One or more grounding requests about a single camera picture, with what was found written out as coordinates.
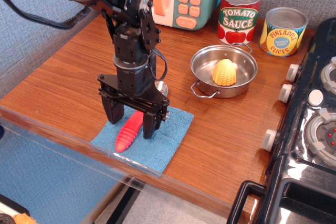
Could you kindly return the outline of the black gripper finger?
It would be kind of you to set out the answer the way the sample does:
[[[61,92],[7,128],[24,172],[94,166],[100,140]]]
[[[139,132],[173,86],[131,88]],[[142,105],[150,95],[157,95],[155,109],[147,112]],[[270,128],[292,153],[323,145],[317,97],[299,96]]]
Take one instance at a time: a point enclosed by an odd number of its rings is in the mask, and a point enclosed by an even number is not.
[[[101,99],[108,121],[117,124],[124,116],[124,105],[104,94],[101,95]]]
[[[143,116],[143,137],[145,139],[152,138],[154,131],[160,128],[161,117],[148,111]]]

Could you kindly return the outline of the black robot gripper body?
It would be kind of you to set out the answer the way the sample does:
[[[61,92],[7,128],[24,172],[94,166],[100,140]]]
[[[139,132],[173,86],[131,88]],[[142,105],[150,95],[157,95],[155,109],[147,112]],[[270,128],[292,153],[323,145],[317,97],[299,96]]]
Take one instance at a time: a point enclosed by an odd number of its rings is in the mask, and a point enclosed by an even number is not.
[[[100,74],[97,77],[100,82],[100,95],[104,94],[124,106],[144,113],[156,113],[161,117],[161,121],[166,121],[169,117],[169,99],[164,96],[153,98],[148,94],[154,83],[164,80],[167,74],[167,59],[163,54],[151,52],[139,62],[133,63],[121,61],[114,56],[113,61],[117,74]]]

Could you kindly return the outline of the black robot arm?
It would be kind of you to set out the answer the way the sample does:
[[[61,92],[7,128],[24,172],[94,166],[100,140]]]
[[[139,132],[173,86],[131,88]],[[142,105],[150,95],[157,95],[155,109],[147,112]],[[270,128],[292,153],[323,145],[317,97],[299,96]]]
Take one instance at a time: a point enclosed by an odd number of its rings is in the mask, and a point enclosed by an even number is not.
[[[99,11],[114,44],[115,75],[101,74],[100,95],[108,120],[119,122],[128,106],[143,113],[143,136],[149,139],[169,115],[169,99],[156,88],[160,30],[150,0],[72,0]]]

